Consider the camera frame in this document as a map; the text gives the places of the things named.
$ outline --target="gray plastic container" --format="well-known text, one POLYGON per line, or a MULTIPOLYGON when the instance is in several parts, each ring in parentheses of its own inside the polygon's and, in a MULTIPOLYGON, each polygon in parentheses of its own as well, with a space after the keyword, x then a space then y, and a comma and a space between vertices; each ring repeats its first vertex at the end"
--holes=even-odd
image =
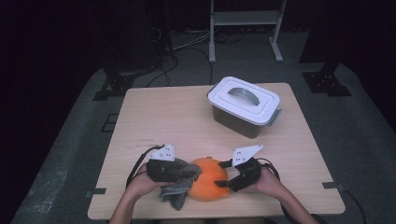
POLYGON ((248 138, 256 138, 280 114, 275 93, 236 77, 222 79, 207 98, 215 121, 248 138))

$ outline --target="orange ball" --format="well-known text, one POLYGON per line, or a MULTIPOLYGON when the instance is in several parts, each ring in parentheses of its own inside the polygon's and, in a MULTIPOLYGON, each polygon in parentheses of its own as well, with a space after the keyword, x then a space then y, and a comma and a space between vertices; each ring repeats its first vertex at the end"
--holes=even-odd
POLYGON ((220 188, 215 184, 215 181, 218 180, 228 181, 227 171, 219 166, 219 162, 211 157, 191 162, 191 164, 196 164, 201 168, 201 174, 188 191, 193 199, 210 202, 227 197, 230 194, 228 188, 220 188))

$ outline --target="hand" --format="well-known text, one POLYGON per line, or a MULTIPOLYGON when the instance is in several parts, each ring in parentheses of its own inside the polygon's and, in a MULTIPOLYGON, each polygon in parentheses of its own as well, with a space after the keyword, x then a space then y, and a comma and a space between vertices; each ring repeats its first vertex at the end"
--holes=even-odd
POLYGON ((247 189, 254 189, 274 198, 278 198, 289 191, 268 168, 262 168, 262 176, 247 189))
POLYGON ((136 199, 141 196, 152 192, 155 188, 160 186, 170 185, 172 183, 167 182, 154 182, 147 175, 147 164, 143 163, 137 170, 134 179, 128 185, 124 194, 128 194, 136 199))

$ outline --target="light wood tabletop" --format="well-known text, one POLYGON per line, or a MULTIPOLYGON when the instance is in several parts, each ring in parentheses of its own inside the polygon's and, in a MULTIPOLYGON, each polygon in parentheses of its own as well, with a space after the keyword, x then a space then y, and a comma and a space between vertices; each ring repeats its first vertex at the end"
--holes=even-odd
MULTIPOLYGON (((91 219, 110 219, 125 190, 126 179, 142 153, 155 145, 172 143, 176 157, 190 162, 202 157, 227 161, 233 150, 262 144, 255 158, 265 158, 279 171, 282 183, 310 213, 341 214, 344 203, 333 182, 303 112, 287 83, 257 84, 280 97, 282 112, 271 127, 255 139, 236 133, 213 119, 206 94, 212 86, 130 89, 110 141, 88 211, 91 219)), ((238 175, 227 168, 230 178, 238 175)), ((180 211, 161 202, 160 190, 143 196, 133 218, 264 217, 282 216, 279 202, 257 192, 240 190, 214 202, 187 198, 180 211)))

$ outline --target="white metal stand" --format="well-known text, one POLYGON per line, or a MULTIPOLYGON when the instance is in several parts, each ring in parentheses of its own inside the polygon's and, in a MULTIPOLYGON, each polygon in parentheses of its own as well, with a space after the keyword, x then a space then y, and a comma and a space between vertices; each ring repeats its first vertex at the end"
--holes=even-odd
POLYGON ((231 11, 215 12, 215 0, 210 1, 210 40, 209 40, 209 61, 216 62, 215 51, 215 26, 218 25, 263 25, 275 24, 274 36, 269 38, 271 48, 276 57, 276 61, 283 62, 283 57, 277 46, 277 37, 279 35, 280 25, 285 12, 287 0, 282 0, 280 10, 271 11, 231 11))

